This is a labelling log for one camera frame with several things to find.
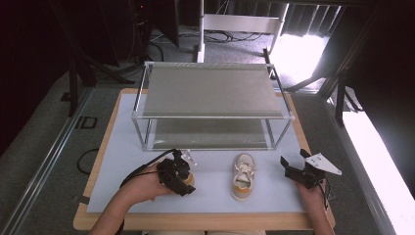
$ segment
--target wooden edge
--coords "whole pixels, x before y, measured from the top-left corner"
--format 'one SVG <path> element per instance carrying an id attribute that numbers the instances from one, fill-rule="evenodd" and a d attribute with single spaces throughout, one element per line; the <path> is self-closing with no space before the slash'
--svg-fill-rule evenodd
<path id="1" fill-rule="evenodd" d="M 85 187 L 83 196 L 90 198 L 95 186 L 96 179 L 101 168 L 107 143 L 114 127 L 118 105 L 122 94 L 136 94 L 137 89 L 125 88 L 119 92 L 115 103 L 113 114 L 98 152 L 97 159 Z M 292 124 L 298 137 L 300 147 L 309 152 L 304 133 L 302 132 L 300 120 L 296 112 L 291 96 L 287 96 L 288 102 L 296 117 Z M 77 230 L 90 230 L 98 220 L 100 213 L 86 212 L 87 205 L 79 204 L 73 220 L 73 227 Z M 327 211 L 332 226 L 335 219 L 329 207 Z M 129 213 L 125 217 L 125 230 L 234 230 L 229 224 L 238 224 L 239 230 L 311 230 L 312 225 L 305 212 L 279 212 L 279 213 Z"/>

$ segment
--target gray floor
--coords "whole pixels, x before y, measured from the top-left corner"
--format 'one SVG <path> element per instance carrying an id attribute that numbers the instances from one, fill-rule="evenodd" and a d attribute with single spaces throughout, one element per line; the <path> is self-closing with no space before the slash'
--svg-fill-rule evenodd
<path id="1" fill-rule="evenodd" d="M 207 43 L 206 63 L 264 63 L 262 49 L 271 37 L 261 36 L 253 42 Z M 166 62 L 194 62 L 197 38 L 181 38 L 180 48 L 171 43 L 162 47 Z M 160 51 L 151 46 L 149 55 L 161 59 Z M 138 80 L 141 72 L 128 79 Z M 77 197 L 82 195 L 88 176 L 76 168 L 78 158 L 88 150 L 99 148 L 120 89 L 126 87 L 101 74 L 97 86 L 81 111 L 82 117 L 97 118 L 95 128 L 74 128 L 54 163 L 52 171 L 28 211 L 18 234 L 84 234 L 72 227 Z M 283 78 L 284 85 L 290 85 Z M 16 141 L 0 159 L 0 229 L 5 226 L 23 196 L 26 185 L 54 144 L 68 119 L 69 104 L 61 96 L 69 90 L 68 75 L 59 79 L 39 105 Z M 380 234 L 370 213 L 344 145 L 337 136 L 327 104 L 316 95 L 293 95 L 302 128 L 312 153 L 323 153 L 343 171 L 342 176 L 328 175 L 336 198 L 330 204 L 337 234 Z M 85 156 L 81 165 L 89 170 L 96 152 Z M 267 231 L 267 234 L 312 234 L 310 231 Z"/>

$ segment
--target metal bar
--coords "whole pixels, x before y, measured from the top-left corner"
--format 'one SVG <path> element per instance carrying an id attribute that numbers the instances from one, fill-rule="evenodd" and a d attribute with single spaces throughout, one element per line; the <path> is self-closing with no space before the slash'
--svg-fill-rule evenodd
<path id="1" fill-rule="evenodd" d="M 34 202 L 37 199 L 37 196 L 42 190 L 43 185 L 48 179 L 49 174 L 51 173 L 56 161 L 64 149 L 70 134 L 73 131 L 73 128 L 76 126 L 76 121 L 80 117 L 82 109 L 85 106 L 92 90 L 93 88 L 86 87 L 82 92 L 78 109 L 72 117 L 67 119 L 64 127 L 61 129 L 61 132 L 55 140 L 55 143 L 49 150 L 48 155 L 28 183 L 26 189 L 24 190 L 23 196 L 21 197 L 18 205 L 15 207 L 11 217 L 8 219 L 6 226 L 3 228 L 3 231 L 1 232 L 2 235 L 19 234 L 19 230 L 24 223 L 24 219 L 30 212 Z"/>

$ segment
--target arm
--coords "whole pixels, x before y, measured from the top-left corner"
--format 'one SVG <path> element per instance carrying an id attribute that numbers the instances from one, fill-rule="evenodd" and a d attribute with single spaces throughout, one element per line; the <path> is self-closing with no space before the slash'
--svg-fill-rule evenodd
<path id="1" fill-rule="evenodd" d="M 296 183 L 299 188 L 302 203 L 305 211 L 311 220 L 315 235 L 333 235 L 335 232 L 327 218 L 326 210 L 323 203 L 323 195 L 319 187 L 310 189 L 305 188 L 302 184 Z"/>
<path id="2" fill-rule="evenodd" d="M 156 171 L 156 165 L 143 170 Z M 135 204 L 154 200 L 156 196 L 171 194 L 172 192 L 162 186 L 156 173 L 139 175 L 122 186 L 107 204 L 101 216 L 92 227 L 89 234 L 114 235 L 122 224 L 128 210 Z"/>

